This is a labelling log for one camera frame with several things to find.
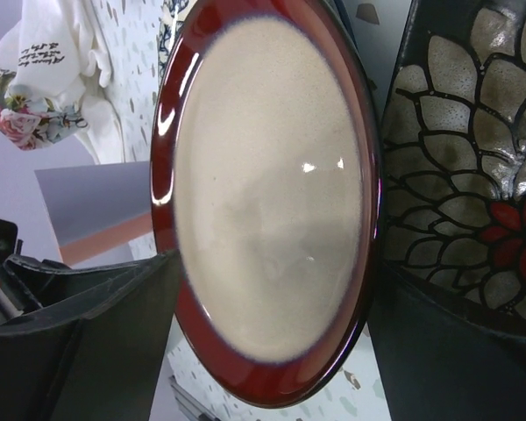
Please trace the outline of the red rimmed cream plate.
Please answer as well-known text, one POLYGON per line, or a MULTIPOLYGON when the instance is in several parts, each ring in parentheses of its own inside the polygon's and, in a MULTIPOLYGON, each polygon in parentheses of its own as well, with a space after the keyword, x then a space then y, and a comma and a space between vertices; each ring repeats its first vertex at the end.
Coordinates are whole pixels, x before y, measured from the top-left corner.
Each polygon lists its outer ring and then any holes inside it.
POLYGON ((160 87, 151 195, 204 368, 261 408, 314 395, 362 330, 380 232, 373 104, 327 3, 193 5, 160 87))

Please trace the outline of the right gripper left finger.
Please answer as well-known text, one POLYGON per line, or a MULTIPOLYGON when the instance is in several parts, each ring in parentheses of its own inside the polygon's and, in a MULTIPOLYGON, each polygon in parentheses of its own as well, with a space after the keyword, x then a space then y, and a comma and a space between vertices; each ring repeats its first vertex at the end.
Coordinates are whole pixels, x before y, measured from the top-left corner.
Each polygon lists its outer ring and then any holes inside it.
POLYGON ((14 256, 42 308, 0 325, 0 420, 147 420, 180 255, 71 269, 14 256))

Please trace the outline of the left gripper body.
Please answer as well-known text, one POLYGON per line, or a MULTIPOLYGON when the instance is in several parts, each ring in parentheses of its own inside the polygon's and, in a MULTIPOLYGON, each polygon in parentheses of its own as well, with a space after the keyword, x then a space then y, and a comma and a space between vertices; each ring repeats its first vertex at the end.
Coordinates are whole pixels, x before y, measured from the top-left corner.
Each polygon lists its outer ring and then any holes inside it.
POLYGON ((18 226, 0 218, 0 325, 42 308, 21 276, 9 267, 13 257, 21 254, 22 246, 18 226))

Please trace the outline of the black floral square plate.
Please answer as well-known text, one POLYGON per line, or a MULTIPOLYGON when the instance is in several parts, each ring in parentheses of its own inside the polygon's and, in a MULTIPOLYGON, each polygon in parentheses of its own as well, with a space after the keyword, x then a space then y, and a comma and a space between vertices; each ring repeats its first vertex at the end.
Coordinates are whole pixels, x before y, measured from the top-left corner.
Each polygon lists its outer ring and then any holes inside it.
POLYGON ((382 140, 387 261, 526 323, 526 1, 413 2, 382 140))

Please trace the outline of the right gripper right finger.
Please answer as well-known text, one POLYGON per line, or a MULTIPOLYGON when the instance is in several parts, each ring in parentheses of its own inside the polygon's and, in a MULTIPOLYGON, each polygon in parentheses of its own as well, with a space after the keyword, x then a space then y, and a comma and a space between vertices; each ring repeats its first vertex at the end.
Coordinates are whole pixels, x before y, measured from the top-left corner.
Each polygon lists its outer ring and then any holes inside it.
POLYGON ((368 326, 393 420, 526 420, 526 320, 382 262, 368 326))

